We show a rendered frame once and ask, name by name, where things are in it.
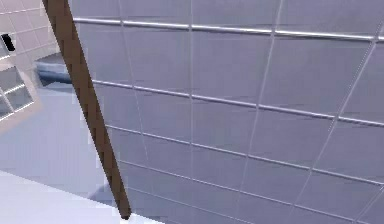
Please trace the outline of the brown wooden room door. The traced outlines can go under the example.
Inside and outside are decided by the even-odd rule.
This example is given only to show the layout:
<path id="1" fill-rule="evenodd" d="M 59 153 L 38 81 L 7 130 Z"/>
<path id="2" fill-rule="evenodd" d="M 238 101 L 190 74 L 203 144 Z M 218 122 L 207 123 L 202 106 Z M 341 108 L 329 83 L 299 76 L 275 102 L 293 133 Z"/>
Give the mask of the brown wooden room door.
<path id="1" fill-rule="evenodd" d="M 122 220 L 132 209 L 102 116 L 68 0 L 42 0 Z"/>

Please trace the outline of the pale framed paned window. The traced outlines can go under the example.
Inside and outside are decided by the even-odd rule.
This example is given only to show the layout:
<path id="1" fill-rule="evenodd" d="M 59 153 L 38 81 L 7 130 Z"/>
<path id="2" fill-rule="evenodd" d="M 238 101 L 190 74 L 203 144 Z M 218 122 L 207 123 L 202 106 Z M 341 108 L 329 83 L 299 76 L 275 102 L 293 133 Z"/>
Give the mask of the pale framed paned window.
<path id="1" fill-rule="evenodd" d="M 42 108 L 36 86 L 27 73 L 9 59 L 0 61 L 0 135 Z"/>

